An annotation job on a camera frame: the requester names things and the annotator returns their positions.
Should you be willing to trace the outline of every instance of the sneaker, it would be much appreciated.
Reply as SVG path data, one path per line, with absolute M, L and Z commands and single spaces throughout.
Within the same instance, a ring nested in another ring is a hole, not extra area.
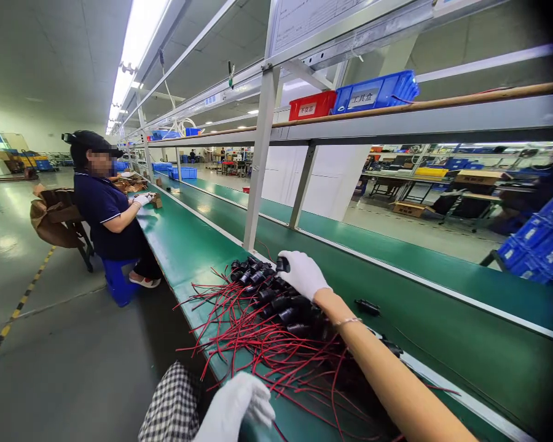
M 132 279 L 131 277 L 129 277 L 129 281 L 134 283 L 134 284 L 142 285 L 146 289 L 155 289 L 158 285 L 160 285 L 162 280 L 161 279 L 144 278 L 141 281 L 137 281 L 136 279 Z

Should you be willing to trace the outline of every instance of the hand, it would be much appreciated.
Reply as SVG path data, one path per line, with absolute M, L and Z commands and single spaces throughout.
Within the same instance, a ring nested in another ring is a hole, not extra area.
M 279 272 L 277 276 L 291 284 L 305 298 L 313 301 L 319 289 L 330 289 L 318 265 L 305 253 L 284 250 L 278 255 L 287 258 L 291 271 Z
M 140 207 L 145 206 L 146 204 L 149 204 L 154 199 L 153 193 L 140 193 L 138 195 L 135 195 L 133 197 L 133 204 L 138 203 Z
M 237 442 L 244 416 L 270 427 L 275 411 L 269 400 L 270 392 L 260 379 L 238 373 L 216 393 L 193 442 Z

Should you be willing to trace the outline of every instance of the navy polo shirt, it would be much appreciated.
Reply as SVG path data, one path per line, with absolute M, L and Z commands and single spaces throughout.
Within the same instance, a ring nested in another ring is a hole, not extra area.
M 90 226 L 94 250 L 100 257 L 110 260 L 139 258 L 143 232 L 137 220 L 134 219 L 120 233 L 111 232 L 103 225 L 129 208 L 123 192 L 107 178 L 76 171 L 74 194 L 78 210 Z

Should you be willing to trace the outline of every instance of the blue stool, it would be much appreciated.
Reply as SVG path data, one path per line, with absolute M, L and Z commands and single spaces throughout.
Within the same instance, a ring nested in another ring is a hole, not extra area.
M 110 261 L 101 258 L 104 265 L 104 277 L 106 285 L 119 307 L 125 307 L 131 302 L 131 297 L 139 288 L 138 284 L 129 282 L 128 278 L 123 275 L 123 267 L 129 264 L 135 264 L 139 259 L 127 261 Z

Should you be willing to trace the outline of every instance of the floor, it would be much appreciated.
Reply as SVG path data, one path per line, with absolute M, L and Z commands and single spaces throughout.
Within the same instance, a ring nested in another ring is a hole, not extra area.
M 206 169 L 210 164 L 198 163 L 197 177 L 214 182 L 235 190 L 249 186 L 249 178 L 238 178 L 222 175 L 216 171 Z M 343 218 L 347 224 L 381 233 L 392 238 L 416 244 L 436 252 L 479 263 L 492 249 L 497 249 L 505 241 L 505 237 L 486 228 L 471 232 L 470 222 L 448 220 L 443 226 L 438 225 L 438 219 L 413 218 L 396 215 L 388 209 L 389 201 L 384 196 L 369 198 L 372 184 L 369 183 L 364 197 L 354 197 Z M 425 186 L 415 186 L 411 196 L 423 196 Z M 425 203 L 433 204 L 440 192 L 429 192 Z M 496 263 L 490 265 L 498 269 Z
M 62 187 L 72 177 L 66 168 L 40 179 Z M 51 249 L 29 221 L 37 183 L 0 183 L 0 334 Z M 10 324 L 0 345 L 0 442 L 136 440 L 175 349 L 192 345 L 167 285 L 119 308 L 93 264 L 90 274 L 77 250 L 57 247 Z M 183 362 L 194 371 L 203 363 Z

